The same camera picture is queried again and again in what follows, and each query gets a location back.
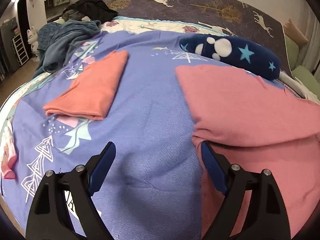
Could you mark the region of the dark deer-print mattress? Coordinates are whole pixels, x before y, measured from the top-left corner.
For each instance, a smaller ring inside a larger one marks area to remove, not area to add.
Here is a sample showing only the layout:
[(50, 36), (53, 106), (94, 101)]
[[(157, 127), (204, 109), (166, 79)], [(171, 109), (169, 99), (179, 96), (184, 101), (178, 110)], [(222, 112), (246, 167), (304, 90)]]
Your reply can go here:
[(280, 22), (238, 0), (102, 0), (119, 16), (192, 23), (218, 33), (240, 36), (273, 51), (291, 74)]

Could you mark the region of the white floral sheet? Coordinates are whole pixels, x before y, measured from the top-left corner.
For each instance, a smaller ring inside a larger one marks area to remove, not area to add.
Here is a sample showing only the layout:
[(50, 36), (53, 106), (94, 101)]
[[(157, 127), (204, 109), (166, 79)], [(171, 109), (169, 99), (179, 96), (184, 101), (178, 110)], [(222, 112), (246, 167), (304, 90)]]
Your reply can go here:
[(141, 18), (130, 18), (118, 16), (111, 22), (106, 22), (100, 26), (101, 31), (115, 33), (116, 31), (127, 31), (129, 33), (140, 34), (146, 31), (160, 30), (173, 31), (177, 33), (212, 34), (216, 36), (235, 36), (228, 28), (214, 25), (200, 25), (196, 23), (185, 23), (181, 21), (167, 20), (146, 20)]

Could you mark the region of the folded grey cloth stack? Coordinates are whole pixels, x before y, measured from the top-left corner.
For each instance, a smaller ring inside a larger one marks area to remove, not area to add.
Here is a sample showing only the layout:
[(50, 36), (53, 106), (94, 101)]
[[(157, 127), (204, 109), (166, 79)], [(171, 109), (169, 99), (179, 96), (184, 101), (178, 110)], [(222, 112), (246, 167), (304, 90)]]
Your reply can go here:
[(280, 72), (279, 80), (294, 90), (300, 97), (319, 105), (319, 99), (313, 92), (306, 88), (296, 77), (291, 78), (286, 73)]

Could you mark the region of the green cushion far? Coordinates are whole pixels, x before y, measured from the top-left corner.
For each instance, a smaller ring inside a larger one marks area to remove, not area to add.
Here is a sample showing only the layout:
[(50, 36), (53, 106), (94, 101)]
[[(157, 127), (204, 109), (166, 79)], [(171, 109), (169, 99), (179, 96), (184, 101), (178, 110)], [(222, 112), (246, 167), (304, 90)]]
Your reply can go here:
[(289, 61), (289, 67), (291, 70), (294, 70), (298, 54), (299, 54), (299, 46), (288, 36), (285, 35), (285, 43), (286, 43), (286, 51), (287, 51), (287, 57)]

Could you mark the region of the black clothes pile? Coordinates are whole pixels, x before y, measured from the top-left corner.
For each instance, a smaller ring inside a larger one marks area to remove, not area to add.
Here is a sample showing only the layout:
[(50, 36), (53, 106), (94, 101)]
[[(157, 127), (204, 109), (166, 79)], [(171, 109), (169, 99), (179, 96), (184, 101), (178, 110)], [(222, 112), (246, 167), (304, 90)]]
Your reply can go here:
[(78, 0), (69, 5), (62, 13), (64, 21), (81, 21), (84, 17), (101, 23), (111, 22), (118, 13), (110, 9), (102, 0)]

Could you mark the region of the white slatted rack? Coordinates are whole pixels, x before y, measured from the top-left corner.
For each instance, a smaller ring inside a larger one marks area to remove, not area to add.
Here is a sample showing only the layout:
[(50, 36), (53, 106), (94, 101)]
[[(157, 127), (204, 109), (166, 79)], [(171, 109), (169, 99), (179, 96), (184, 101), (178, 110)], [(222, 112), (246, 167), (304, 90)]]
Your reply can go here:
[(11, 45), (16, 55), (18, 64), (23, 66), (26, 62), (28, 62), (29, 56), (24, 46), (21, 34), (17, 34), (12, 38)]

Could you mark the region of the folded orange garment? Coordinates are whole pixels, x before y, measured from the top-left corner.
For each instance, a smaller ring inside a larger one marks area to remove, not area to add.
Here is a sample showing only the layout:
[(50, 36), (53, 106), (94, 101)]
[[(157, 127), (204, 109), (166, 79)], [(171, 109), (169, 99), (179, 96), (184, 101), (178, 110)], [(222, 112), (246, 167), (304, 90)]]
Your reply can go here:
[(64, 93), (44, 105), (46, 115), (103, 120), (111, 108), (128, 58), (128, 51), (114, 50), (102, 60), (87, 65)]

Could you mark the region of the teal blue blanket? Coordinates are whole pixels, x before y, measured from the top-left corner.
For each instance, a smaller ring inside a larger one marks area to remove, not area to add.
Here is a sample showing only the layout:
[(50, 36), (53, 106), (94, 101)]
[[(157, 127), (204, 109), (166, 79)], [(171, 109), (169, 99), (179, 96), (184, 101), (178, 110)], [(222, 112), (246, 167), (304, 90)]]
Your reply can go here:
[(55, 73), (67, 65), (76, 49), (100, 32), (100, 21), (68, 20), (59, 24), (45, 24), (38, 33), (40, 62), (34, 77)]

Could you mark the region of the white plush toy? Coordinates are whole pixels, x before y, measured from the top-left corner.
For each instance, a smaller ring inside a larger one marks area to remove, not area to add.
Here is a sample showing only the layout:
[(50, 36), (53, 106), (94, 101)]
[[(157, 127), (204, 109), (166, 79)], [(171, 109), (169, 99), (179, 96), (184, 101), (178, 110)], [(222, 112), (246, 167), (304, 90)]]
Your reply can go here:
[(31, 27), (31, 29), (27, 30), (27, 38), (28, 38), (28, 44), (31, 46), (31, 52), (33, 54), (33, 61), (39, 62), (39, 52), (38, 52), (38, 34), (34, 27)]

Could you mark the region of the navy star fleece garment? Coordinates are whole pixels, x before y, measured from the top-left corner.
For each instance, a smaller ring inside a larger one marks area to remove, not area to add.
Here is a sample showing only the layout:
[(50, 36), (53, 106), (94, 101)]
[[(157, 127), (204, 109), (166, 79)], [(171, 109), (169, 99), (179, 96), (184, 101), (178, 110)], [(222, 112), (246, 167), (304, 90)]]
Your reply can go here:
[(279, 77), (281, 61), (268, 48), (236, 36), (194, 34), (180, 40), (180, 48), (241, 68), (267, 80)]

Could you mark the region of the small pink white garment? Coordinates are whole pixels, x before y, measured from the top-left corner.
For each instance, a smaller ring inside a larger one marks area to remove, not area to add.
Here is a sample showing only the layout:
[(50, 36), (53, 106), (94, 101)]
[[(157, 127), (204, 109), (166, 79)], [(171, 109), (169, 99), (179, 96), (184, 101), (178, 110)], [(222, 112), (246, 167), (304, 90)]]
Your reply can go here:
[(17, 153), (14, 145), (14, 133), (12, 123), (8, 120), (1, 136), (1, 176), (3, 179), (16, 179), (16, 174), (12, 170), (16, 161)]

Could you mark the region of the tan cushion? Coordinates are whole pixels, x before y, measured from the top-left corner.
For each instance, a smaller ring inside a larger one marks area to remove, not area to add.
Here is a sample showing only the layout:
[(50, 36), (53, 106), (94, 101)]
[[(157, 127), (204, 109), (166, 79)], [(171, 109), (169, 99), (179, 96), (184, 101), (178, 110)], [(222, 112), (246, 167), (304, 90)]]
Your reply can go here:
[(308, 43), (306, 36), (295, 26), (291, 19), (283, 25), (284, 33), (291, 38), (299, 48), (304, 47)]

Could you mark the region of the green cushion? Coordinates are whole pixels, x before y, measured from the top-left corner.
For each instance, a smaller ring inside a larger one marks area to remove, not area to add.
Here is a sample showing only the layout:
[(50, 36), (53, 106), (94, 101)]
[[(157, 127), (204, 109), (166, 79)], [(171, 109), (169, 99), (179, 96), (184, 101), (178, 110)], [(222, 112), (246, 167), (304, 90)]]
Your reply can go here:
[(308, 88), (319, 99), (320, 84), (316, 78), (303, 66), (298, 66), (292, 71), (292, 75), (296, 77), (302, 84)]
[(287, 51), (287, 57), (289, 61), (289, 67), (291, 70), (294, 70), (298, 54), (299, 54), (299, 46), (288, 36), (285, 35), (285, 43), (286, 43), (286, 51)]

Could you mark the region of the green cushion near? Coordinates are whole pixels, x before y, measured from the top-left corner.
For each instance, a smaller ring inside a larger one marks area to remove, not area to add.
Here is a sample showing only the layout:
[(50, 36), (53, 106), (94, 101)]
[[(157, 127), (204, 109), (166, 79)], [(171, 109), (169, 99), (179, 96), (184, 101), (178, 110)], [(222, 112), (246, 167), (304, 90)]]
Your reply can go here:
[(316, 78), (303, 66), (298, 66), (292, 71), (292, 75), (296, 77), (302, 84), (308, 88), (319, 99), (320, 84)]

